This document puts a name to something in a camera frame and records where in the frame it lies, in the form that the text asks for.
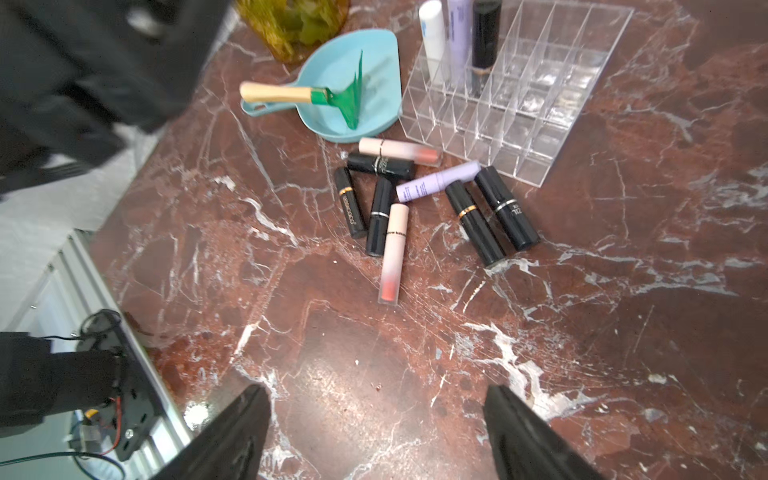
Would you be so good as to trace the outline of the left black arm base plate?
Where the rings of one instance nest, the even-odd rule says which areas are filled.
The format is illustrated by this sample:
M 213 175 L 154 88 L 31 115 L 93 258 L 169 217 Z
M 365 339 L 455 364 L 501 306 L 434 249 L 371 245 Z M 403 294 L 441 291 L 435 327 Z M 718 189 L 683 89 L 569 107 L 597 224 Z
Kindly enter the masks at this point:
M 112 452 L 129 459 L 149 438 L 162 404 L 122 316 L 102 309 L 87 317 L 73 352 L 56 352 L 56 339 L 1 334 L 1 436 L 21 435 L 51 415 L 96 409 Z

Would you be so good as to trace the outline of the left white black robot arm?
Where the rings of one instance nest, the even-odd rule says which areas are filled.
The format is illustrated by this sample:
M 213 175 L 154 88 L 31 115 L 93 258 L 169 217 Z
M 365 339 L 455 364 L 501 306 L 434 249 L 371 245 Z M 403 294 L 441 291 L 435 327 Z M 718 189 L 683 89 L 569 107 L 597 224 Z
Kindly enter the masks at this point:
M 1 190 L 84 175 L 190 104 L 226 1 L 5 1 Z

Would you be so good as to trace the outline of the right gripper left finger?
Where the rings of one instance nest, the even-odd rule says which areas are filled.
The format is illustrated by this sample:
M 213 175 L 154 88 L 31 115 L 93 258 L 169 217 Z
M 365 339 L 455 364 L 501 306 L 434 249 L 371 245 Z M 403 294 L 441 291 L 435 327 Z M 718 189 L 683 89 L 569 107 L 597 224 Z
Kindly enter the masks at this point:
M 271 419 L 268 391 L 245 388 L 175 458 L 157 479 L 255 479 Z

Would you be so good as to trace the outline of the white lip balm tube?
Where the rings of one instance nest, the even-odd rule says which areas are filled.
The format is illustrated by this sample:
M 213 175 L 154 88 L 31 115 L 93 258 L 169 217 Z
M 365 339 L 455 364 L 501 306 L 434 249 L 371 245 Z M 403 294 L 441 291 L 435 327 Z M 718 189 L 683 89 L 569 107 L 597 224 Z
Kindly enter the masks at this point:
M 446 73 L 443 60 L 446 33 L 442 2 L 440 0 L 424 2 L 419 7 L 418 18 L 430 79 L 433 85 L 444 86 L 446 83 Z

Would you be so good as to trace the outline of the lavender lip balm tube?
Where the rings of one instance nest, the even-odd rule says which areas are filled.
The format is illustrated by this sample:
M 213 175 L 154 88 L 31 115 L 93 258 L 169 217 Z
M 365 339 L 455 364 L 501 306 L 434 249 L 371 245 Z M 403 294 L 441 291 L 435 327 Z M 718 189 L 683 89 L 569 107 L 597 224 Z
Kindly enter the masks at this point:
M 471 35 L 470 0 L 448 0 L 448 45 L 451 81 L 458 87 L 465 81 Z

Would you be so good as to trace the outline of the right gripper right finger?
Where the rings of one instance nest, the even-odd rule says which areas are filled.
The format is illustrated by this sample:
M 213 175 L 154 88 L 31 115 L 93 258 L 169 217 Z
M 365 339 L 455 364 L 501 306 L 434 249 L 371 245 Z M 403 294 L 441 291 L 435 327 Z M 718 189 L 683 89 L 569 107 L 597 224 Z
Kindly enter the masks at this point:
M 603 479 L 508 387 L 487 388 L 483 413 L 500 479 Z

